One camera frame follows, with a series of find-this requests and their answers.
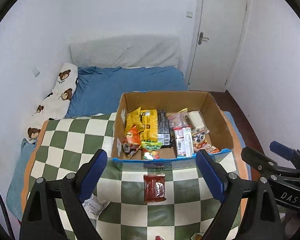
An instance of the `light switch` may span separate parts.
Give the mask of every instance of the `light switch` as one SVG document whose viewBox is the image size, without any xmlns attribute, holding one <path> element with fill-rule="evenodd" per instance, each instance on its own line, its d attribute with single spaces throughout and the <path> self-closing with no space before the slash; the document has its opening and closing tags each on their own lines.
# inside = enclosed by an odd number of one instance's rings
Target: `light switch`
<svg viewBox="0 0 300 240">
<path fill-rule="evenodd" d="M 39 76 L 40 71 L 39 71 L 39 69 L 37 69 L 36 66 L 33 66 L 32 73 L 34 74 L 35 77 L 37 77 L 37 76 Z"/>
<path fill-rule="evenodd" d="M 193 12 L 187 11 L 187 18 L 192 18 Z"/>
</svg>

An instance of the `barcode label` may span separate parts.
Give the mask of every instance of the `barcode label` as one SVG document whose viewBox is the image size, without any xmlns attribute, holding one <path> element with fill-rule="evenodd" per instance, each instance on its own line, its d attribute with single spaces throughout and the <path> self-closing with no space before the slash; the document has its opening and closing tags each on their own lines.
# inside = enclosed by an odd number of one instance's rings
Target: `barcode label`
<svg viewBox="0 0 300 240">
<path fill-rule="evenodd" d="M 178 150 L 181 150 L 182 144 L 181 141 L 178 141 Z"/>
<path fill-rule="evenodd" d="M 158 142 L 161 142 L 162 145 L 169 145 L 170 144 L 170 134 L 163 134 L 158 133 Z"/>
</svg>

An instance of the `screw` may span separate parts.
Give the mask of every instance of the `screw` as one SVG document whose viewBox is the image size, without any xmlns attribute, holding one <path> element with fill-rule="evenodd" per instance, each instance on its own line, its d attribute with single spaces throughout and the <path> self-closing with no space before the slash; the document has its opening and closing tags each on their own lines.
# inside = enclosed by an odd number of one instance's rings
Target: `screw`
<svg viewBox="0 0 300 240">
<path fill-rule="evenodd" d="M 43 182 L 43 177 L 37 178 L 36 182 L 39 183 L 39 184 L 42 183 Z"/>
<path fill-rule="evenodd" d="M 67 174 L 67 179 L 73 179 L 75 174 L 73 172 Z"/>
<path fill-rule="evenodd" d="M 261 181 L 262 183 L 267 183 L 267 182 L 268 182 L 268 180 L 267 180 L 265 177 L 261 177 L 261 178 L 260 178 L 260 181 Z"/>
<path fill-rule="evenodd" d="M 238 177 L 237 174 L 235 174 L 233 172 L 229 173 L 229 178 L 236 179 L 237 177 Z"/>
</svg>

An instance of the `checkered tablecloth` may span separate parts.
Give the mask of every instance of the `checkered tablecloth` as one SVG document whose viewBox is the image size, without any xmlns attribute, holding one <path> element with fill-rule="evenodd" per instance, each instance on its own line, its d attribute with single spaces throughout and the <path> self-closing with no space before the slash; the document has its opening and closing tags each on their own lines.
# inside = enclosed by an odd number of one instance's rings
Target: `checkered tablecloth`
<svg viewBox="0 0 300 240">
<path fill-rule="evenodd" d="M 29 177 L 29 191 L 39 177 L 55 180 L 76 172 L 99 148 L 109 157 L 114 118 L 115 113 L 49 121 Z M 237 173 L 232 153 L 220 164 L 227 172 Z M 98 220 L 91 219 L 103 240 L 154 240 L 157 235 L 165 240 L 189 240 L 195 232 L 208 228 L 220 203 L 212 198 L 199 170 L 158 171 L 166 174 L 167 200 L 144 204 L 143 175 L 155 173 L 120 171 L 108 160 L 94 193 L 110 204 Z M 57 199 L 57 205 L 68 238 L 76 239 L 62 200 Z M 239 210 L 229 239 L 235 236 L 240 219 Z"/>
</svg>

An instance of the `red snack packet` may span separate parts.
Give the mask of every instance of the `red snack packet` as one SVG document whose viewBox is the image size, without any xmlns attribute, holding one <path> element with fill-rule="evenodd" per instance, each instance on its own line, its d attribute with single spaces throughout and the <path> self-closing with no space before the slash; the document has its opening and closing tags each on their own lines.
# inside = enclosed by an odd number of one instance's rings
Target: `red snack packet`
<svg viewBox="0 0 300 240">
<path fill-rule="evenodd" d="M 165 174 L 143 175 L 145 182 L 145 203 L 165 201 L 164 177 Z"/>
<path fill-rule="evenodd" d="M 137 127 L 134 125 L 130 128 L 126 136 L 123 138 L 122 148 L 127 154 L 128 159 L 131 159 L 131 157 L 140 149 L 140 147 L 140 134 Z"/>
</svg>

